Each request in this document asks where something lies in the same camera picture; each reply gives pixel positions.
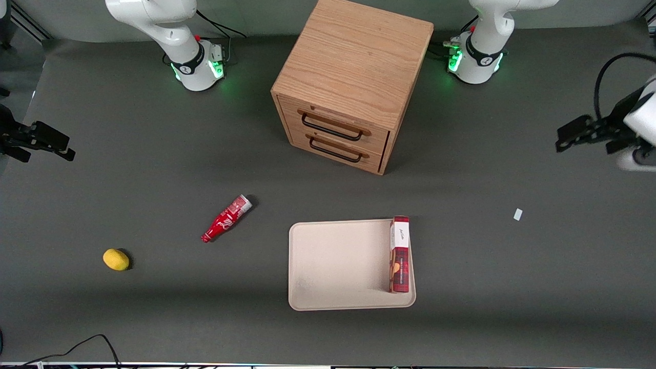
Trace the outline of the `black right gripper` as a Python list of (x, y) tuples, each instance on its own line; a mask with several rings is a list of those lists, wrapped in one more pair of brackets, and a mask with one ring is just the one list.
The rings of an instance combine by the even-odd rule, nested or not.
[(1, 105), (1, 152), (21, 162), (30, 161), (31, 153), (23, 149), (31, 142), (31, 135), (37, 144), (49, 147), (51, 152), (66, 161), (73, 161), (75, 150), (68, 149), (69, 136), (41, 121), (31, 126), (19, 123), (9, 108)]

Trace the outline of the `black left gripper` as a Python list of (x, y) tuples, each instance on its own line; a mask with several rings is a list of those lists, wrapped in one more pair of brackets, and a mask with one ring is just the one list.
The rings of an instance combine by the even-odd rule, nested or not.
[(598, 119), (597, 132), (595, 120), (590, 115), (581, 115), (561, 126), (557, 131), (556, 152), (562, 153), (573, 146), (605, 142), (607, 154), (623, 149), (634, 148), (639, 154), (648, 154), (648, 142), (640, 138), (628, 124), (625, 117), (637, 105), (644, 87), (621, 99), (606, 117)]

